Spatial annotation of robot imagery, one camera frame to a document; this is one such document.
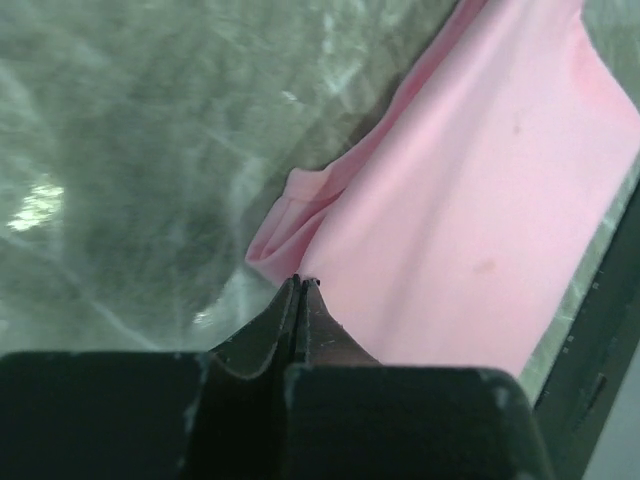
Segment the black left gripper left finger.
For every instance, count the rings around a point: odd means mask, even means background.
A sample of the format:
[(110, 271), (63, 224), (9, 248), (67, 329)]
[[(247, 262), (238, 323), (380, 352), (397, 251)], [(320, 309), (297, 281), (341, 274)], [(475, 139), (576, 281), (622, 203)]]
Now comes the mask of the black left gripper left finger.
[(1, 359), (5, 479), (266, 479), (300, 281), (208, 352), (22, 351)]

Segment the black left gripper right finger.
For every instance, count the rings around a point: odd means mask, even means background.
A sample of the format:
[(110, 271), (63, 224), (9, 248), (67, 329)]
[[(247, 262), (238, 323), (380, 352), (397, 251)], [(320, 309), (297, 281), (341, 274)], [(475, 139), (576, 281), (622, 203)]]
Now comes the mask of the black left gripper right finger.
[(287, 479), (550, 479), (517, 381), (493, 368), (384, 366), (303, 283), (284, 376)]

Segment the pink t shirt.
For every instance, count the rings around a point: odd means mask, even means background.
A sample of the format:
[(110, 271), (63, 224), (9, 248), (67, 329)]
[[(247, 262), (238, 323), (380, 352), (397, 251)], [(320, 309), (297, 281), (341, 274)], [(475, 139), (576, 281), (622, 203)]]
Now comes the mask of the pink t shirt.
[(376, 359), (523, 370), (639, 149), (578, 1), (465, 1), (380, 123), (288, 177), (247, 252)]

